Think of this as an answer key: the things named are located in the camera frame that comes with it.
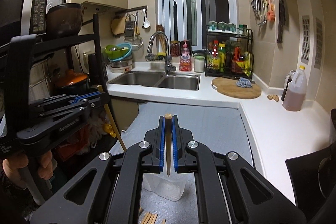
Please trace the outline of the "person's left hand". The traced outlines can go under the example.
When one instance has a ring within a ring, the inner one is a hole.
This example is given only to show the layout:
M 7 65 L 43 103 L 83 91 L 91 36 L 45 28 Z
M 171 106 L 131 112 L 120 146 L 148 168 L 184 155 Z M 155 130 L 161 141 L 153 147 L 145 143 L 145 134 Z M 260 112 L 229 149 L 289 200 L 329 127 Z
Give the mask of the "person's left hand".
M 25 188 L 26 183 L 24 182 L 20 171 L 27 167 L 28 164 L 28 157 L 23 153 L 19 153 L 5 159 L 2 162 L 2 168 L 5 175 L 11 182 L 13 182 L 18 187 Z M 39 159 L 38 176 L 44 180 L 49 180 L 53 174 L 54 168 L 52 163 L 52 152 L 48 151 L 44 153 Z

